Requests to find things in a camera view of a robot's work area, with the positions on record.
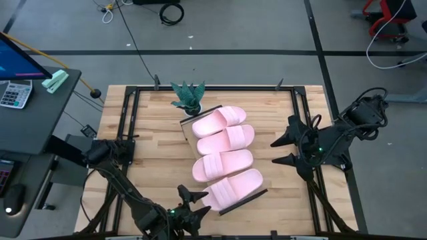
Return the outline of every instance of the cable coil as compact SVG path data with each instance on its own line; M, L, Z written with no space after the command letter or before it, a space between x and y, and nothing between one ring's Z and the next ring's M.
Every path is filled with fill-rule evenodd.
M163 15L165 10L170 6L175 6L181 11L181 17L179 17L179 19L176 21L169 20L167 17ZM163 7L161 7L159 16L160 16L161 24L164 24L166 26L173 26L178 24L184 18L184 8L182 8L182 6L178 3L168 3L163 5Z

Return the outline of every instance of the potted succulent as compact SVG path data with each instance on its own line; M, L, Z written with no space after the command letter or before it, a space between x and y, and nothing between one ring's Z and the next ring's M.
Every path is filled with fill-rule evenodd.
M185 81L182 83L182 87L171 83L173 90L179 98L179 101L171 102L172 105L176 106L179 109L183 109L185 114L189 116L194 116L200 113L201 104L200 100L205 93L205 83L198 85L197 87L193 86L193 83L188 86Z

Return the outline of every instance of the monitor screen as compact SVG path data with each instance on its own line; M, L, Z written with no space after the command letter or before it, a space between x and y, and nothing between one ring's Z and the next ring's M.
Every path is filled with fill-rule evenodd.
M0 33L0 80L48 79L52 76Z

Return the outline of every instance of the red chair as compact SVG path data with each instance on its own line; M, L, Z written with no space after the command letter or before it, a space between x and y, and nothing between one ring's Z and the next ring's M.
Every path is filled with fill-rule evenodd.
M372 26L369 29L369 35L374 37L384 24L386 24L399 10L402 6L404 0L380 0L381 13L370 13L366 10L374 2L374 0L368 0L363 8L363 15L366 16L366 20L369 21ZM414 6L412 5L411 0L406 0L402 10L399 14L389 23L391 25L394 23L394 29L391 27L385 27L377 37L379 38L390 38L395 41L407 42L409 39L406 37L407 31L404 26L405 23L415 19L417 17Z

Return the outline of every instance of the pink slide sandal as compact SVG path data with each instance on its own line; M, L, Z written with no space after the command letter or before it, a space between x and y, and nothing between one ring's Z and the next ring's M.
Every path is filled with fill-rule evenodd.
M212 181L252 166L254 157L247 149L225 153L212 153L193 165L193 178L199 183Z
M208 155L243 149L252 143L254 137L255 130L251 125L226 127L220 133L199 139L197 151L201 155Z
M211 210L221 211L261 187L262 181L262 175L257 169L249 169L210 185L203 190L209 194L201 201L205 206L211 206Z
M220 107L213 110L213 113L196 121L193 124L193 133L198 138L204 138L214 133L243 123L246 119L246 112L240 107Z

